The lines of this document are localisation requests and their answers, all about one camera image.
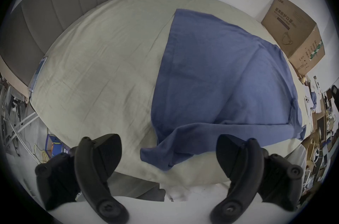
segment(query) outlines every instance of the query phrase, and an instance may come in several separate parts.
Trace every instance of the wrinkled fabric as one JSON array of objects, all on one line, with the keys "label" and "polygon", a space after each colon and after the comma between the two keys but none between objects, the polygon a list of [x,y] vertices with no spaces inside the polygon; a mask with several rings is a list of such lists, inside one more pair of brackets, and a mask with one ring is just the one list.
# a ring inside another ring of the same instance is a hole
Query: wrinkled fabric
[{"label": "wrinkled fabric", "polygon": [[313,103],[312,110],[316,110],[317,107],[317,94],[314,91],[311,91],[311,99]]},{"label": "wrinkled fabric", "polygon": [[151,107],[158,145],[141,160],[163,171],[215,151],[220,134],[260,146],[302,140],[297,91],[282,51],[210,14],[176,10]]}]

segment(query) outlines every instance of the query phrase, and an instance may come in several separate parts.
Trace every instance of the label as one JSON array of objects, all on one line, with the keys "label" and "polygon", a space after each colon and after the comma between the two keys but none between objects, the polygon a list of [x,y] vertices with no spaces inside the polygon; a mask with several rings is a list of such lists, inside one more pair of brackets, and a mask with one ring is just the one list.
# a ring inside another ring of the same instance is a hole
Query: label
[{"label": "label", "polygon": [[319,45],[317,46],[317,48],[311,53],[310,60],[312,60],[312,58],[315,57],[315,55],[317,54],[317,52],[319,51],[321,47],[322,47],[322,40],[319,42]]},{"label": "label", "polygon": [[294,28],[297,26],[294,24],[293,19],[291,19],[286,13],[284,13],[279,8],[275,8],[274,13],[278,15],[278,21],[282,23],[285,22],[287,25],[292,25]]}]

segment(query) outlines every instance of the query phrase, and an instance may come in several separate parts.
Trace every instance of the cable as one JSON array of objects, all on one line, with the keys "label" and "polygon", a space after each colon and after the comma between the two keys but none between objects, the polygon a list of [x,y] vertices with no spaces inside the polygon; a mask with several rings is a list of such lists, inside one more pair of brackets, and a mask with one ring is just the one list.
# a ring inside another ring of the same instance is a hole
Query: cable
[{"label": "cable", "polygon": [[36,145],[35,143],[34,143],[34,154],[36,155],[36,157],[37,157],[37,154],[36,154],[36,152],[35,152],[35,147],[37,147],[38,148],[38,150],[40,150],[41,151],[41,161],[40,162],[42,162],[42,163],[47,163],[48,161],[49,161],[49,156],[48,156],[48,154],[46,153],[46,151],[44,151],[44,150],[41,150],[39,147],[38,147],[38,145]]}]

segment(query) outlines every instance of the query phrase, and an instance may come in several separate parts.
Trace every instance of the cardboard box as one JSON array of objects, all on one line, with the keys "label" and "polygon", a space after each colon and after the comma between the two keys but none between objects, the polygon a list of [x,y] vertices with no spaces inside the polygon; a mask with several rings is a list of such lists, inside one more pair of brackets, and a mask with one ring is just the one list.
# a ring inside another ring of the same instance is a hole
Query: cardboard box
[{"label": "cardboard box", "polygon": [[261,24],[301,76],[325,55],[316,22],[288,0],[274,0]]}]

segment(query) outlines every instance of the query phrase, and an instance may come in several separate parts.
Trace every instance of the white bedsheet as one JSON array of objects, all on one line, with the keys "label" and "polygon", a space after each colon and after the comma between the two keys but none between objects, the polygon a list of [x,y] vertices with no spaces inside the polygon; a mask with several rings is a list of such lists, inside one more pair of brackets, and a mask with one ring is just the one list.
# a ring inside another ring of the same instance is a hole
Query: white bedsheet
[{"label": "white bedsheet", "polygon": [[[150,108],[177,8],[213,14],[276,44],[255,19],[218,0],[110,0],[77,20],[54,42],[31,103],[47,127],[71,147],[84,136],[119,134],[123,153],[117,172],[167,185],[226,182],[215,153],[194,156],[168,172],[140,160],[140,148],[157,142]],[[290,69],[308,136],[303,85],[291,65]],[[291,139],[266,149],[284,157],[299,144]]]}]

